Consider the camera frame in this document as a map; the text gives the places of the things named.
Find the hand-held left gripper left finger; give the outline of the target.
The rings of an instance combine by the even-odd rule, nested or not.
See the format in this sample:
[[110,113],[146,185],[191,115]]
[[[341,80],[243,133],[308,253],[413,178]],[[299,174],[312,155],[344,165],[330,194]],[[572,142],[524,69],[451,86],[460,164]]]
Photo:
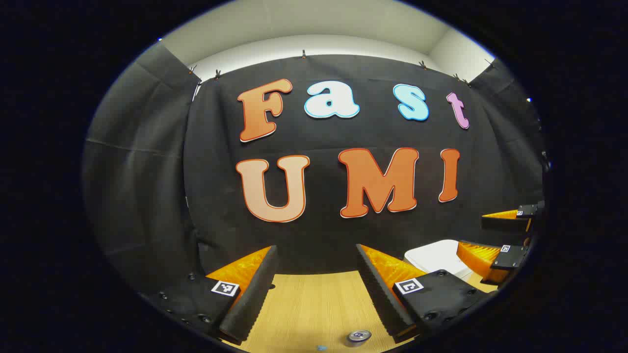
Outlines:
[[277,246],[268,246],[209,274],[190,272],[140,297],[197,335],[241,344],[260,315],[278,262]]

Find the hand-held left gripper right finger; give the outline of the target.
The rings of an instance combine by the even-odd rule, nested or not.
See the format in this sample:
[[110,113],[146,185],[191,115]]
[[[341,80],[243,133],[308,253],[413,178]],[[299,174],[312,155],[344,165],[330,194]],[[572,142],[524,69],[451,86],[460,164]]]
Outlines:
[[359,275],[397,343],[437,335],[491,297],[447,270],[426,272],[363,244],[355,247]]

